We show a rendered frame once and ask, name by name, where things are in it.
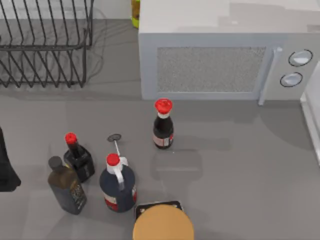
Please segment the round dark sauce bottle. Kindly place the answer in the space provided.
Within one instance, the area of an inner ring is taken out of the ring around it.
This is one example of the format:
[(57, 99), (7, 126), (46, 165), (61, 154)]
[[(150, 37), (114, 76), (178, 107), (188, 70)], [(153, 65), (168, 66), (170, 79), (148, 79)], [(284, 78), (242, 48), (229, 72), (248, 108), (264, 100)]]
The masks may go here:
[(174, 124), (170, 117), (173, 103), (168, 98), (159, 98), (154, 107), (157, 116), (153, 123), (153, 142), (159, 149), (168, 149), (174, 140)]

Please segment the small metal whisk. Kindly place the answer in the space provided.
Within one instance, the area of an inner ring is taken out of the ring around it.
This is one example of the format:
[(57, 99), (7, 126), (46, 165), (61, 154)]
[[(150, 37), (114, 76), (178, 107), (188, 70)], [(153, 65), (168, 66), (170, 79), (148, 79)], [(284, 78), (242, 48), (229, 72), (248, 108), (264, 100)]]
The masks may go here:
[(114, 143), (116, 152), (117, 152), (119, 157), (121, 156), (121, 153), (120, 153), (120, 149), (119, 149), (119, 146), (118, 146), (118, 141), (121, 139), (121, 137), (122, 137), (121, 134), (114, 133), (114, 134), (111, 134), (110, 136), (108, 136), (108, 138), (107, 138), (108, 142)]

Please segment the square dark sauce bottle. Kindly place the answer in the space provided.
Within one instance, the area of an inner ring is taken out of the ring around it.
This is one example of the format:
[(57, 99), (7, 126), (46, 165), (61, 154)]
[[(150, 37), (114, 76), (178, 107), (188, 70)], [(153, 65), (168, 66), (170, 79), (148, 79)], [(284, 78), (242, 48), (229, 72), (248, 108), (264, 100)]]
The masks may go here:
[(95, 167), (91, 153), (78, 142), (75, 133), (68, 132), (64, 136), (67, 151), (63, 155), (67, 167), (75, 171), (81, 183), (86, 182), (95, 174)]

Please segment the pale microwave oven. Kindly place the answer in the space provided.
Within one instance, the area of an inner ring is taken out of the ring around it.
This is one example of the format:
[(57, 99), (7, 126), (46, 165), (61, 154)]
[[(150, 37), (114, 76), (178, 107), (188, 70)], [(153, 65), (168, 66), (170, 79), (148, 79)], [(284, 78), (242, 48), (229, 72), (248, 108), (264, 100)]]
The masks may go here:
[[(265, 101), (298, 101), (320, 61), (320, 0), (141, 0), (138, 44), (145, 100), (258, 101), (281, 47)], [(302, 50), (312, 60), (291, 66)], [(302, 82), (283, 87), (294, 72)]]

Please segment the yellow green bottle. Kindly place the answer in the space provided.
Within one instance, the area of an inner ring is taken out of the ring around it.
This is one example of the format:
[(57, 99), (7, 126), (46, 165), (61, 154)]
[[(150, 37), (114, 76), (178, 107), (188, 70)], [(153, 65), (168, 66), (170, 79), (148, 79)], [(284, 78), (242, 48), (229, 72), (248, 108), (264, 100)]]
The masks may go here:
[(131, 21), (135, 28), (139, 28), (140, 0), (131, 0)]

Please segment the olive oil bottle black cap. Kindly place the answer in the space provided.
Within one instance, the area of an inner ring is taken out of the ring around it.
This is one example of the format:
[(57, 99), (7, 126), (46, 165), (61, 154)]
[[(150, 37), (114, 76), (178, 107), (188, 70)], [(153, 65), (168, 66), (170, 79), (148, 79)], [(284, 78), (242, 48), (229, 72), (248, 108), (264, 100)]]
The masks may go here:
[(76, 172), (62, 162), (59, 156), (52, 156), (48, 160), (51, 173), (47, 182), (60, 207), (73, 215), (79, 215), (87, 202)]

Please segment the small microwave knob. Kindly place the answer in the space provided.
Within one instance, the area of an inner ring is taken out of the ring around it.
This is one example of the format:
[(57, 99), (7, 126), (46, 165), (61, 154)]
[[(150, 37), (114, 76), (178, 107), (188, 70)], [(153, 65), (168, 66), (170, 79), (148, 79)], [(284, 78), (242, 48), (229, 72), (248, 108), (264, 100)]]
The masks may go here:
[(285, 88), (292, 88), (299, 85), (302, 80), (302, 74), (300, 74), (299, 72), (293, 72), (283, 75), (279, 82)]

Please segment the white appliance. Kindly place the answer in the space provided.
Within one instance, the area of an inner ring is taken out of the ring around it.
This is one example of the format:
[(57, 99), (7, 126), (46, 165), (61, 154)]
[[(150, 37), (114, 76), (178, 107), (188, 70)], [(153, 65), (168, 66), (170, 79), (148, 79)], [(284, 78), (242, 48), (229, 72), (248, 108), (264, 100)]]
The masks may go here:
[(320, 167), (320, 60), (306, 85), (300, 103)]

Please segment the large microwave knob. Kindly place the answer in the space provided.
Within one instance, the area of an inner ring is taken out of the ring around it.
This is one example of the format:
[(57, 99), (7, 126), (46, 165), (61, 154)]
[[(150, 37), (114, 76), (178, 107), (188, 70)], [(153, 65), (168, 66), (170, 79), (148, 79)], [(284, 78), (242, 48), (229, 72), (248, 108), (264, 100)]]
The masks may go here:
[(302, 67), (308, 64), (312, 59), (313, 53), (308, 49), (304, 49), (301, 51), (293, 52), (289, 56), (288, 62), (293, 67)]

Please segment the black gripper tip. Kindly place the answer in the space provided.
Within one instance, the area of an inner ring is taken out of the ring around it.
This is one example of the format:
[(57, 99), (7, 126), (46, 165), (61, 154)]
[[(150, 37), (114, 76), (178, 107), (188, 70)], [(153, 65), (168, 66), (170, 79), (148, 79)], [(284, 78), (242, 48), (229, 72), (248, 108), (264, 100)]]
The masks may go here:
[(0, 193), (13, 192), (21, 183), (9, 160), (3, 130), (0, 127)]

